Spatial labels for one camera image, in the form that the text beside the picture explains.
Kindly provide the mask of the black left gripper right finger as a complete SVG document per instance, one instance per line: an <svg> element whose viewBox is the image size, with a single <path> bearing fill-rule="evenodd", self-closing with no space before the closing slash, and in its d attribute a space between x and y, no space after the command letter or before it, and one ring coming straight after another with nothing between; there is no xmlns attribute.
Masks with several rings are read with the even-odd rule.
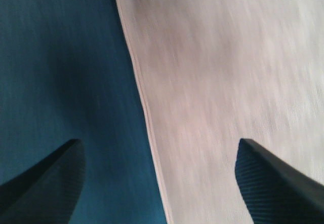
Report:
<svg viewBox="0 0 324 224"><path fill-rule="evenodd" d="M240 139L235 179L253 223L323 223L323 185L252 139Z"/></svg>

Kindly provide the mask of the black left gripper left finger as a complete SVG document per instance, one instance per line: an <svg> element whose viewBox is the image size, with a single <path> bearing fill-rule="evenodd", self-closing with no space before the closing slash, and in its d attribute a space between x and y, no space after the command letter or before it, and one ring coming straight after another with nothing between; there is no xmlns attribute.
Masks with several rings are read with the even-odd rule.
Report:
<svg viewBox="0 0 324 224"><path fill-rule="evenodd" d="M84 144L71 139L1 184L1 223L69 223L84 181Z"/></svg>

